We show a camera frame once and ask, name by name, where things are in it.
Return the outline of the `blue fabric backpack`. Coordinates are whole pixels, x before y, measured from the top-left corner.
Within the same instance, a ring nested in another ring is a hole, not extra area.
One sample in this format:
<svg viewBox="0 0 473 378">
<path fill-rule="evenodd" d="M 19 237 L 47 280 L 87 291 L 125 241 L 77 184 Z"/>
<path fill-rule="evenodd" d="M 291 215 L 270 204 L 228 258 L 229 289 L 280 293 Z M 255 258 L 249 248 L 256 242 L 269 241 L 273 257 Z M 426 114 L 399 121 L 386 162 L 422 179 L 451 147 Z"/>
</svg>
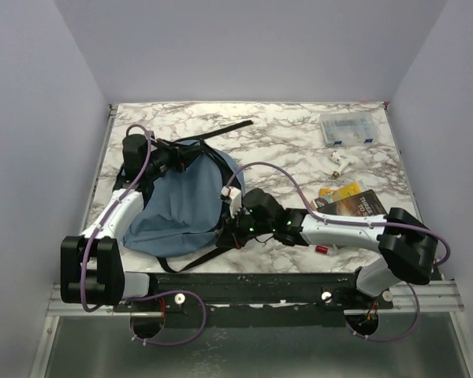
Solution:
<svg viewBox="0 0 473 378">
<path fill-rule="evenodd" d="M 224 254 L 218 245 L 222 217 L 229 215 L 221 199 L 223 187 L 245 192 L 244 175 L 227 154 L 211 147 L 207 140 L 251 125 L 251 120 L 167 142 L 207 145 L 206 152 L 195 159 L 184 172 L 169 170 L 154 182 L 154 190 L 144 209 L 124 234 L 122 245 L 130 250 L 156 258 L 165 272 L 172 272 L 170 258 L 183 257 L 206 248 L 201 257 L 186 265 L 193 269 Z"/>
</svg>

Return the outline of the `yellow cover paperback book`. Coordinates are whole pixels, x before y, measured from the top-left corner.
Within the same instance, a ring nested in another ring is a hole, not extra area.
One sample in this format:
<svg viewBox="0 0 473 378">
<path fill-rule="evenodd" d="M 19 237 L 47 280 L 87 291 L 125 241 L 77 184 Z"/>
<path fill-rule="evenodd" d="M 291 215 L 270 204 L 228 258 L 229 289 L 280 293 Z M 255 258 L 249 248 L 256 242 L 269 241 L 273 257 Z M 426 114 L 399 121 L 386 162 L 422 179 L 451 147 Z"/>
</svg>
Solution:
<svg viewBox="0 0 473 378">
<path fill-rule="evenodd" d="M 352 182 L 336 190 L 322 188 L 319 191 L 319 197 L 335 202 L 344 198 L 351 197 L 367 191 L 367 187 L 362 182 Z"/>
</svg>

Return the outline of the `dark red paperback book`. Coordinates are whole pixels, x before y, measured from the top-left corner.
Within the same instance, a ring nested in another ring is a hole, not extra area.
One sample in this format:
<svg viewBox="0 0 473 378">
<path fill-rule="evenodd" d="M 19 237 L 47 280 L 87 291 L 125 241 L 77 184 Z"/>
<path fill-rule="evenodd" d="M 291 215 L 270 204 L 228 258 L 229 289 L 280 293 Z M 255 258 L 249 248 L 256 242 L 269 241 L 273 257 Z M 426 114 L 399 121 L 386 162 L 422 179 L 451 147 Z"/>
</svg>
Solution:
<svg viewBox="0 0 473 378">
<path fill-rule="evenodd" d="M 364 191 L 331 203 L 328 203 L 326 199 L 316 198 L 312 205 L 320 213 L 336 216 L 369 217 L 387 214 L 385 207 L 373 190 Z"/>
</svg>

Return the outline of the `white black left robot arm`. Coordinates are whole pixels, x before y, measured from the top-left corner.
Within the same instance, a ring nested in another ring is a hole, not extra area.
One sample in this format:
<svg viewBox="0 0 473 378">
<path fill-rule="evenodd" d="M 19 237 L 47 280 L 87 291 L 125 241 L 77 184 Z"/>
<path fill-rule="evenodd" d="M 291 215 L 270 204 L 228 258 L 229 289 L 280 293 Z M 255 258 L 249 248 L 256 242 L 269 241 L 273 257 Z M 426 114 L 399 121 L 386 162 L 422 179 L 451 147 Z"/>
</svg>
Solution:
<svg viewBox="0 0 473 378">
<path fill-rule="evenodd" d="M 61 299 L 84 311 L 132 299 L 142 311 L 158 305 L 159 293 L 146 273 L 126 272 L 120 248 L 125 232 L 150 200 L 154 182 L 169 170 L 184 172 L 207 148 L 204 143 L 156 140 L 149 132 L 123 139 L 123 162 L 111 200 L 78 236 L 61 243 Z"/>
</svg>

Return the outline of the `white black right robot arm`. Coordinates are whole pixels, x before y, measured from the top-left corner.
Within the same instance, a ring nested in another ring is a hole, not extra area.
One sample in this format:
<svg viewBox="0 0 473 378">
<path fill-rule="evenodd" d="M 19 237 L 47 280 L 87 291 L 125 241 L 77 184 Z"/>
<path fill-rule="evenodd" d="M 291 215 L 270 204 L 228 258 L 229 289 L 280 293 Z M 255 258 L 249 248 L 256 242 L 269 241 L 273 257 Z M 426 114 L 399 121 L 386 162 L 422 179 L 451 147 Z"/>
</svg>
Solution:
<svg viewBox="0 0 473 378">
<path fill-rule="evenodd" d="M 378 253 L 379 258 L 356 270 L 348 287 L 348 302 L 367 307 L 388 287 L 405 282 L 426 285 L 434 270 L 438 241 L 410 213 L 393 208 L 387 215 L 344 217 L 281 206 L 261 189 L 243 193 L 223 187 L 221 199 L 229 215 L 218 245 L 241 248 L 261 235 L 271 235 L 286 246 L 339 245 Z"/>
</svg>

